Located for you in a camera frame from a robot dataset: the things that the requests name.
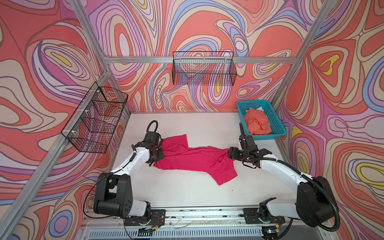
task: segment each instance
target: blue circle pattern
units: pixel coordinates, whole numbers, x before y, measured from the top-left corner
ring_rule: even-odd
[[[68,219],[67,226],[65,227],[64,231],[62,231],[62,232],[58,232],[55,229],[56,221],[60,217],[65,217],[65,218]],[[49,228],[48,228],[49,229],[49,233],[53,237],[62,237],[62,236],[64,236],[69,231],[69,229],[71,228],[71,225],[72,225],[72,213],[69,210],[64,210],[64,211],[59,212],[58,214],[56,214],[56,216],[52,219],[51,223],[49,224]]]

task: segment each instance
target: wire mesh basket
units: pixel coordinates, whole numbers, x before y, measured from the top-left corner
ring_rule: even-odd
[[[174,85],[233,86],[236,76],[232,51],[173,52]]]
[[[98,87],[67,139],[80,152],[106,153],[128,95],[111,87]]]

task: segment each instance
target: orange cloth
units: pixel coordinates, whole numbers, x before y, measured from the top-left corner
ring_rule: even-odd
[[[251,135],[263,135],[272,132],[269,120],[263,111],[250,108],[243,117]]]

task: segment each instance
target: white table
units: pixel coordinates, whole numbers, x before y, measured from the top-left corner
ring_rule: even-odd
[[[132,152],[132,144],[144,138],[152,120],[159,122],[157,132],[163,138],[187,134],[189,147],[239,146],[237,113],[132,114],[112,169]],[[259,149],[266,148],[282,159],[274,140],[256,141],[256,144]],[[272,174],[245,167],[240,161],[234,161],[234,166],[238,176],[218,186],[205,172],[160,170],[144,164],[132,179],[133,196],[159,208],[258,205],[270,197],[296,198],[295,193]]]

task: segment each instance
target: black mounting plate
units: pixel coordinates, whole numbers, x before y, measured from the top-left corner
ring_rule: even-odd
[[[257,210],[259,208],[248,208],[248,209],[243,209],[244,214],[246,215],[245,218],[245,223],[246,224],[255,224],[255,223],[263,223],[260,221],[259,216],[257,214]],[[283,217],[274,217],[274,219],[270,223],[277,223],[279,225],[285,223],[285,218]]]
[[[158,227],[160,227],[160,226],[164,225],[165,217],[166,217],[166,210],[165,209],[151,209],[151,220],[147,224],[141,225],[140,223],[143,220],[139,219],[139,217],[128,216],[124,220],[124,225],[125,226],[153,226],[153,227],[158,226]]]

